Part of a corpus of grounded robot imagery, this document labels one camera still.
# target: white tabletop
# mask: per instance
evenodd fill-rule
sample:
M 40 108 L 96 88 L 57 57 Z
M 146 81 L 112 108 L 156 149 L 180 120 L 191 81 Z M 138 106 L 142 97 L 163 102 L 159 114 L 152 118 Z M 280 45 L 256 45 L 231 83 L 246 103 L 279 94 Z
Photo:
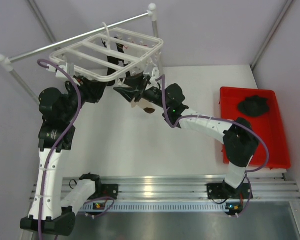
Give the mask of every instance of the white tabletop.
M 164 68 L 167 84 L 178 83 L 185 105 L 220 117 L 220 88 L 256 89 L 248 65 Z M 163 110 L 147 114 L 108 87 L 97 104 L 86 103 L 75 123 L 72 151 L 64 176 L 103 177 L 223 175 L 222 144 L 198 132 L 172 129 Z M 259 173 L 285 173 L 262 169 Z

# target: metal rod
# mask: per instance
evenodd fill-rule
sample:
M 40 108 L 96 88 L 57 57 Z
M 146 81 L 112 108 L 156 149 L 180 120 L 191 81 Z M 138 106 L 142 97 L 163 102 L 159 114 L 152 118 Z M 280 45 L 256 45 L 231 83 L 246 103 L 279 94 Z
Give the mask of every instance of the metal rod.
M 157 21 L 152 21 L 152 29 L 153 29 L 153 36 L 155 38 L 159 38 L 159 31 L 158 31 L 158 22 Z M 164 74 L 164 67 L 162 64 L 162 55 L 160 54 L 159 59 L 158 59 L 158 69 L 160 72 L 160 75 Z
M 113 29 L 113 28 L 116 28 L 116 27 L 118 27 L 120 25 L 132 22 L 134 20 L 142 19 L 142 18 L 145 18 L 145 17 L 148 17 L 148 16 L 149 16 L 149 13 L 146 12 L 146 13 L 143 13 L 143 14 L 141 14 L 139 16 L 135 16 L 135 17 L 129 18 L 127 20 L 123 20 L 123 21 L 111 24 L 111 25 L 108 26 L 108 29 Z M 96 29 L 96 30 L 93 30 L 93 31 L 89 31 L 89 32 L 86 32 L 84 34 L 81 34 L 81 35 L 78 35 L 78 36 L 74 36 L 72 38 L 69 38 L 69 39 L 66 39 L 66 40 L 63 40 L 63 41 L 59 41 L 59 42 L 53 43 L 51 45 L 48 45 L 48 46 L 45 46 L 45 47 L 42 47 L 42 48 L 39 48 L 39 49 L 36 49 L 36 50 L 28 51 L 28 52 L 20 54 L 18 56 L 9 57 L 9 60 L 10 60 L 11 63 L 15 63 L 15 62 L 20 61 L 22 59 L 26 59 L 28 57 L 31 57 L 31 56 L 34 56 L 36 54 L 42 53 L 44 51 L 47 51 L 49 49 L 53 49 L 53 48 L 56 48 L 56 47 L 60 47 L 61 45 L 68 44 L 68 43 L 70 43 L 70 42 L 72 42 L 74 40 L 78 40 L 78 39 L 83 38 L 83 37 L 88 37 L 88 36 L 93 35 L 93 34 L 101 33 L 104 30 L 105 30 L 105 28 L 101 27 L 99 29 Z
M 35 0 L 25 0 L 29 8 L 31 9 L 33 15 L 35 18 L 38 20 L 40 26 L 42 27 L 46 37 L 49 39 L 51 43 L 55 43 L 57 41 L 55 35 L 51 31 L 46 19 L 44 18 L 43 14 L 40 11 L 40 8 L 38 7 L 37 3 Z
M 31 88 L 26 84 L 26 82 L 20 77 L 20 75 L 16 72 L 16 70 L 12 70 L 9 72 L 12 77 L 18 82 L 18 84 L 26 91 L 26 93 L 32 98 L 32 100 L 40 105 L 40 101 L 38 96 L 31 90 Z
M 292 7 L 292 4 L 295 2 L 295 0 L 287 0 L 277 18 L 277 20 L 275 21 L 274 25 L 272 26 L 269 34 L 267 35 L 264 43 L 262 44 L 259 52 L 257 53 L 256 57 L 253 60 L 253 63 L 251 65 L 251 70 L 253 71 L 257 64 L 259 63 L 261 57 L 264 55 L 266 49 L 268 48 L 270 42 L 272 41 L 272 39 L 274 38 L 275 34 L 277 33 L 277 30 L 279 29 L 280 25 L 283 22 L 283 19 L 285 18 L 285 16 L 287 15 L 287 12 L 289 11 L 289 9 Z

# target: white wall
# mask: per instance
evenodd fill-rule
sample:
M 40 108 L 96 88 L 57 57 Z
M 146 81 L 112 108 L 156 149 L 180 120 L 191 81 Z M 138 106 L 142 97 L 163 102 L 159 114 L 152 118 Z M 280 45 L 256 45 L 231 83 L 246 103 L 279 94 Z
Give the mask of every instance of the white wall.
M 26 1 L 0 0 L 0 53 L 11 57 L 48 43 Z M 58 83 L 37 59 L 18 62 L 15 69 L 39 94 Z M 27 215 L 38 176 L 41 123 L 36 104 L 0 67 L 0 240 L 18 239 L 20 219 Z
M 157 0 L 164 65 L 251 64 L 286 0 Z M 58 40 L 139 15 L 152 0 L 37 0 Z M 152 35 L 149 19 L 124 27 Z
M 254 75 L 260 88 L 276 93 L 290 151 L 289 172 L 300 188 L 300 0 L 295 1 Z

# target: black object in red bin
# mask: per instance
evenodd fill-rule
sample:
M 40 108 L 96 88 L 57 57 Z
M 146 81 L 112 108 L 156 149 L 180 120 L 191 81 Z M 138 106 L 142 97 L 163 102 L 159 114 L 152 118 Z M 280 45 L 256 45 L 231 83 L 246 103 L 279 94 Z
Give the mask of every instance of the black object in red bin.
M 267 98 L 258 95 L 246 97 L 238 104 L 238 110 L 249 117 L 259 117 L 269 111 Z

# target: gray floor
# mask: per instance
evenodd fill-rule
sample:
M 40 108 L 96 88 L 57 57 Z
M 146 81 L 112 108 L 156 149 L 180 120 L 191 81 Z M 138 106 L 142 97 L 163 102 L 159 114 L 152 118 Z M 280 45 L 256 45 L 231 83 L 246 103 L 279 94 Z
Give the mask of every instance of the gray floor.
M 239 219 L 224 213 L 109 213 L 78 216 L 58 240 L 299 240 L 288 203 L 252 203 Z

